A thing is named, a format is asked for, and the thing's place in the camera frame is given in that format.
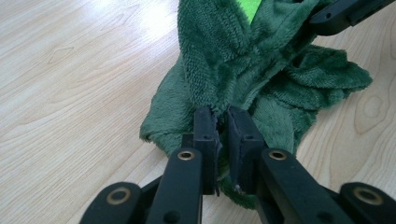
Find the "bright green object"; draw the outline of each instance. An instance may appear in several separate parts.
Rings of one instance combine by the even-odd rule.
[[[253,17],[256,14],[257,9],[259,8],[260,1],[261,0],[238,0],[241,8],[247,15],[248,22],[251,22],[253,20]]]
[[[320,109],[372,81],[344,51],[310,44],[315,34],[305,21],[331,1],[298,2],[263,0],[250,23],[235,0],[180,0],[180,56],[152,99],[140,137],[169,155],[183,133],[192,133],[195,109],[209,105],[221,125],[227,106],[235,105],[249,112],[269,147],[295,153]],[[233,190],[227,154],[225,145],[220,189],[254,208],[253,196]]]

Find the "towel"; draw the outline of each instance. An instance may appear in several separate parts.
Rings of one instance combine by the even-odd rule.
[[[224,124],[229,105],[248,111],[269,147],[295,153],[320,109],[371,82],[344,51],[312,45],[307,20],[330,0],[262,0],[251,22],[244,0],[180,0],[180,55],[151,101],[140,129],[167,155],[192,133],[193,113],[209,105]],[[219,130],[220,139],[227,133]],[[228,148],[219,154],[219,187],[245,208],[254,195],[231,184]]]

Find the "cloth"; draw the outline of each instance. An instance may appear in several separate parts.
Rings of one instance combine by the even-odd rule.
[[[180,56],[152,99],[140,137],[170,155],[182,134],[192,133],[195,109],[209,105],[221,126],[227,106],[235,105],[249,112],[269,147],[295,153],[320,109],[372,81],[344,51],[311,45],[316,36],[306,21],[330,2],[263,0],[250,23],[236,0],[180,0]],[[220,189],[254,208],[253,196],[233,190],[227,153],[225,145]]]

